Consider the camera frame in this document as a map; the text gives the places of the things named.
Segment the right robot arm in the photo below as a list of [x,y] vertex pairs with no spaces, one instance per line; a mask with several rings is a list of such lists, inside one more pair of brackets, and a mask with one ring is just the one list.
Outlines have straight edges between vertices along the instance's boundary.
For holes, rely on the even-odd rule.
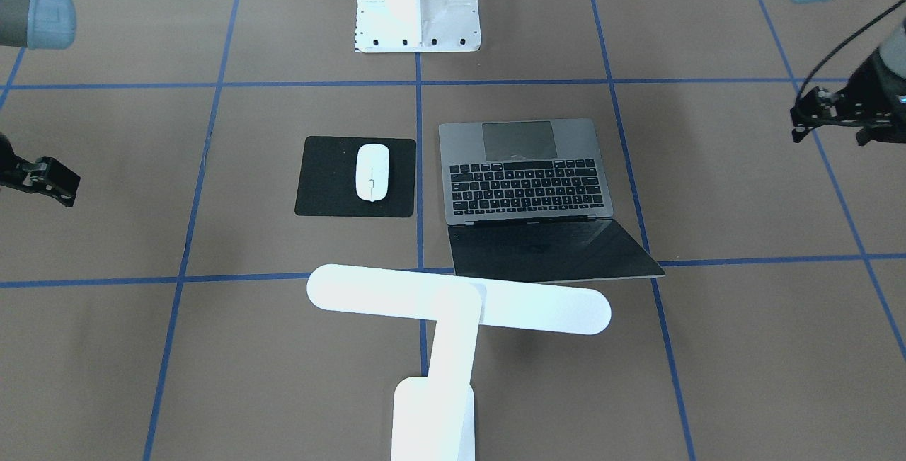
[[[67,49],[74,44],[77,16],[72,0],[1,0],[1,45],[21,49]],[[81,178],[59,160],[41,157],[28,161],[1,135],[3,187],[74,206]]]

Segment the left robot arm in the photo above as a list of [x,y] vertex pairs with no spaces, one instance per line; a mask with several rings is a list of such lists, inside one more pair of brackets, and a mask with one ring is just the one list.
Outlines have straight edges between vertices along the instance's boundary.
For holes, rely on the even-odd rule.
[[[809,4],[829,0],[791,1]],[[869,23],[832,48],[807,74],[789,111],[793,126],[791,135],[796,144],[810,132],[823,126],[854,127],[857,129],[856,141],[860,146],[872,141],[883,144],[905,142],[904,23],[899,23],[856,68],[844,88],[838,92],[822,87],[806,89],[818,71],[842,48],[902,5],[904,0],[899,0],[874,16]]]

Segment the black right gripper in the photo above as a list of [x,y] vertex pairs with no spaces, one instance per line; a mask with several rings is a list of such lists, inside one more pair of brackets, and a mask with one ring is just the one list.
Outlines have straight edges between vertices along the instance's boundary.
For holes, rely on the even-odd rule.
[[42,194],[62,206],[74,206],[81,177],[52,157],[27,161],[14,154],[10,139],[1,135],[1,186]]

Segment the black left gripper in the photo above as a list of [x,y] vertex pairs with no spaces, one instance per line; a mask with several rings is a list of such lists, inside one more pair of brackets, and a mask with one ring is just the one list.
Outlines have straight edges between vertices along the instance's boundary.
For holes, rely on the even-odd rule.
[[860,146],[904,144],[905,80],[880,57],[867,58],[838,92],[809,90],[790,109],[793,142],[823,126],[854,127]]

